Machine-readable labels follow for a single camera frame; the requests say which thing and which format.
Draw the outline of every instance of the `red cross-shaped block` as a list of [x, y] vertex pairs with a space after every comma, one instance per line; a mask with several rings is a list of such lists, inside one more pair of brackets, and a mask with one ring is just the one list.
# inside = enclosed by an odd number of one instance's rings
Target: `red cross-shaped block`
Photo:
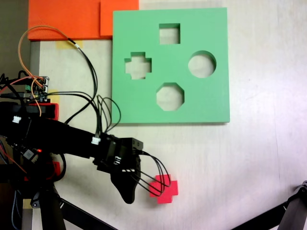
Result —
[[[165, 184], [169, 185], [168, 176], [167, 175], [163, 175], [163, 177], [164, 177]], [[160, 180], [160, 176], [159, 175], [155, 176], [155, 179], [157, 181], [162, 181], [162, 180]], [[158, 190], [161, 190], [161, 184], [159, 182], [157, 182], [157, 181], [150, 183], [150, 185], [155, 187]], [[151, 191], [151, 192], [153, 192], [153, 193], [155, 193], [157, 195], [160, 194], [157, 190], [155, 190], [152, 187], [149, 187], [149, 191]], [[150, 197], [158, 197], [157, 198], [158, 204], [172, 203], [173, 196], [177, 196], [177, 195], [178, 195], [178, 183], [177, 183], [177, 181], [172, 181], [172, 180], [171, 180], [171, 186], [170, 187], [165, 187], [165, 190], [164, 190], [164, 192], [163, 192], [163, 194], [161, 196], [156, 196], [156, 195], [150, 193]]]

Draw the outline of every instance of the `circle hole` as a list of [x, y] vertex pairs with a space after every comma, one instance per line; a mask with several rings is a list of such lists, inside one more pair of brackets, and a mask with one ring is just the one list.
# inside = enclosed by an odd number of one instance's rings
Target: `circle hole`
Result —
[[216, 69], [215, 57], [207, 51], [198, 51], [192, 55], [188, 68], [195, 77], [207, 78]]

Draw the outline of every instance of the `green shape sorter board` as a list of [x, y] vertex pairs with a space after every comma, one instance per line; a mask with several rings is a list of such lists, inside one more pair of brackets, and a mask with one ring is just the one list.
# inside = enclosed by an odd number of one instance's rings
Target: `green shape sorter board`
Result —
[[[121, 123], [229, 122], [227, 9], [115, 11], [113, 25], [112, 99], [122, 112]], [[179, 28], [178, 44], [160, 44], [159, 29]], [[214, 73], [197, 78], [188, 69], [195, 54], [215, 62]], [[135, 54], [151, 60], [145, 79], [133, 80], [125, 63]], [[156, 95], [176, 84], [184, 103], [164, 111]], [[113, 121], [119, 112], [112, 106]]]

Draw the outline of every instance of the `yellow tape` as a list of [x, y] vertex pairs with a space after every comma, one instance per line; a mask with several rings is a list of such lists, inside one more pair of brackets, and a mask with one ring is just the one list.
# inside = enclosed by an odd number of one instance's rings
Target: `yellow tape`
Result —
[[30, 203], [31, 203], [31, 199], [24, 199], [23, 209], [32, 209], [32, 206]]
[[[51, 93], [51, 92], [58, 92], [58, 90], [48, 89], [48, 93]], [[50, 97], [51, 103], [59, 104], [59, 95], [49, 95], [48, 97]]]
[[[75, 41], [76, 44], [83, 48], [83, 41]], [[69, 41], [56, 41], [56, 49], [75, 49], [76, 47]]]

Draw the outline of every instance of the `white connector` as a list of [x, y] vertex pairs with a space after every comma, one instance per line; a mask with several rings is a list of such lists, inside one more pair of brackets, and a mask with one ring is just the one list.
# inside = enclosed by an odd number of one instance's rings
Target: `white connector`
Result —
[[19, 122], [21, 121], [21, 117], [19, 116], [14, 116], [13, 118], [13, 122], [19, 124]]
[[92, 144], [93, 145], [99, 145], [99, 142], [101, 141], [101, 139], [100, 138], [96, 138], [96, 137], [93, 137], [92, 138]]

